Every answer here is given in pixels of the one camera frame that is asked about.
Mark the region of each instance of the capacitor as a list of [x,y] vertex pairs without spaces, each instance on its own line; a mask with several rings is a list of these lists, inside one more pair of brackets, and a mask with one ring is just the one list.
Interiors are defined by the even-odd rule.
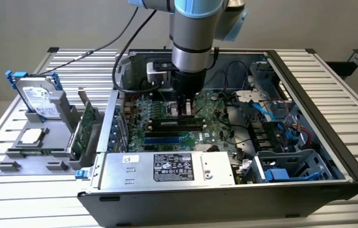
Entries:
[[233,139],[233,138],[234,138],[234,136],[235,136],[235,131],[234,131],[234,130],[231,130],[230,135],[229,135],[230,139]]
[[215,111],[214,111],[214,115],[215,115],[217,118],[219,118],[221,115],[222,115],[222,112],[221,112],[218,109],[215,109]]
[[211,96],[210,99],[211,101],[218,101],[218,96]]

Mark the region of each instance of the aluminum workbench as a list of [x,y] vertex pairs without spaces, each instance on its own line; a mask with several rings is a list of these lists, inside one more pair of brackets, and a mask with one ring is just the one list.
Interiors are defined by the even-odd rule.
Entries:
[[[50,49],[36,72],[51,69],[86,53],[86,49]],[[358,160],[358,95],[315,53],[277,50],[278,54]],[[116,50],[103,50],[58,70],[72,105],[83,108],[78,88],[106,109],[112,88],[111,70]],[[0,161],[26,124],[26,106],[19,97],[0,119]],[[76,193],[87,181],[71,175],[0,176],[0,227],[99,227],[82,206]],[[358,195],[334,201],[307,218],[186,225],[187,227],[358,227]]]

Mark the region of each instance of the warning label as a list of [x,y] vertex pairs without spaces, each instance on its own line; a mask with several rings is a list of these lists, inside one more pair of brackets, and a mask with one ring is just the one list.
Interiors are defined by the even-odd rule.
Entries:
[[154,180],[194,181],[194,169],[190,153],[154,155]]

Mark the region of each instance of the wire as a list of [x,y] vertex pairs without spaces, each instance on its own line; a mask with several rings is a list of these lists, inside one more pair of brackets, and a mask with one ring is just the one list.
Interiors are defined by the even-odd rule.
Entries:
[[152,87],[151,89],[144,89],[144,90],[128,90],[128,89],[122,88],[122,87],[118,85],[118,83],[116,83],[116,79],[115,79],[116,67],[118,67],[118,64],[119,64],[119,62],[120,62],[120,60],[122,60],[122,58],[123,58],[123,54],[124,54],[124,52],[127,51],[127,49],[128,49],[128,47],[130,47],[130,45],[131,45],[131,43],[132,43],[135,37],[138,36],[140,30],[142,30],[143,27],[147,25],[148,21],[152,19],[152,17],[154,17],[154,15],[156,14],[156,12],[158,12],[158,10],[154,10],[154,12],[151,13],[151,15],[150,15],[148,18],[146,19],[146,21],[144,21],[144,22],[142,23],[142,25],[139,26],[136,32],[134,33],[131,39],[128,40],[128,42],[127,42],[127,44],[126,44],[126,46],[124,46],[124,48],[123,48],[123,50],[122,50],[122,52],[120,52],[120,54],[119,54],[116,60],[115,60],[115,64],[114,64],[114,68],[112,68],[112,84],[114,84],[115,88],[116,88],[119,91],[122,91],[122,92],[124,92],[124,93],[127,93],[127,94],[148,93],[148,92],[152,92],[154,90],[156,90],[156,89],[160,88],[160,85],[156,85],[156,86]]
[[238,145],[238,144],[245,143],[245,142],[247,142],[247,141],[250,141],[250,140],[251,140],[251,139],[245,139],[245,140],[241,141],[241,142],[229,142],[229,140],[225,139],[225,141],[226,141],[229,144],[231,144],[231,145]]
[[229,70],[230,70],[230,67],[231,67],[231,65],[233,65],[234,63],[239,63],[239,64],[243,65],[243,67],[245,67],[245,71],[246,71],[246,75],[247,75],[247,66],[246,66],[246,64],[245,64],[242,61],[239,61],[239,60],[231,62],[230,65],[229,65],[229,67],[227,67],[227,69],[226,69],[226,71],[225,71],[225,86],[223,86],[223,89],[225,89],[225,90],[226,90],[226,89],[229,88],[229,86],[230,86],[230,82],[229,82]]
[[227,135],[225,136],[225,141],[229,143],[229,144],[231,144],[231,145],[238,145],[238,144],[241,144],[241,143],[245,143],[245,142],[247,142],[249,140],[251,140],[251,139],[245,139],[243,141],[241,141],[241,142],[230,142],[229,141],[229,135],[231,134],[231,132],[230,133],[227,133]]
[[215,47],[214,48],[214,61],[213,61],[213,65],[210,66],[210,68],[207,68],[207,70],[211,70],[215,67],[218,56],[219,56],[219,47]]
[[309,136],[309,139],[307,139],[307,145],[310,146],[311,145],[311,132],[305,128],[305,127],[301,127],[301,130],[307,133],[307,136]]
[[247,127],[245,127],[245,126],[242,126],[242,125],[230,124],[230,123],[223,122],[219,118],[217,118],[217,119],[218,119],[218,121],[219,121],[222,124],[227,125],[229,127],[242,127],[242,128],[245,128],[245,129],[247,129]]
[[194,115],[198,114],[199,111],[202,111],[202,109],[203,109],[203,107],[201,107],[201,108],[198,109],[198,111],[194,113]]
[[160,91],[159,91],[159,93],[160,93],[160,95],[162,95],[162,97],[163,97],[163,100],[167,101],[166,98],[164,98],[164,96],[163,96],[163,93],[162,93]]
[[147,81],[148,77],[144,77],[139,81],[139,89],[142,89],[142,84]]
[[135,18],[135,15],[136,15],[136,13],[138,13],[138,9],[139,9],[139,7],[136,7],[136,9],[135,9],[135,12],[134,12],[134,14],[132,14],[132,16],[131,16],[131,19],[130,19],[130,21],[128,21],[128,23],[127,23],[127,25],[126,25],[126,27],[124,27],[122,33],[118,35],[118,37],[116,37],[112,41],[110,41],[106,45],[100,46],[98,49],[86,52],[86,53],[84,53],[83,55],[80,55],[78,58],[75,58],[74,60],[71,60],[71,61],[67,62],[66,64],[63,64],[63,65],[55,67],[52,70],[47,70],[47,71],[44,71],[44,72],[40,73],[39,75],[44,75],[44,74],[47,74],[47,73],[50,73],[50,72],[58,70],[59,68],[62,68],[62,67],[70,65],[70,64],[74,63],[75,61],[78,61],[78,60],[80,60],[80,59],[83,59],[83,58],[86,58],[86,57],[91,56],[96,51],[100,51],[102,49],[104,49],[106,47],[108,47],[111,44],[114,44],[115,41],[118,41],[118,39],[122,37],[122,35],[123,35],[124,32],[127,31],[127,28],[130,27],[131,22],[132,22],[132,20],[134,20],[134,18]]

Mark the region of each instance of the gray parts holder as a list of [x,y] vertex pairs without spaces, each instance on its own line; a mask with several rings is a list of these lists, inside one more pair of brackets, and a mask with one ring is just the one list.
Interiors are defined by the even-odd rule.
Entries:
[[96,108],[92,132],[86,151],[76,156],[71,151],[80,114],[68,105],[64,91],[54,91],[50,97],[62,120],[42,120],[36,113],[26,112],[28,118],[22,133],[0,162],[0,176],[75,175],[75,170],[94,163],[104,113]]

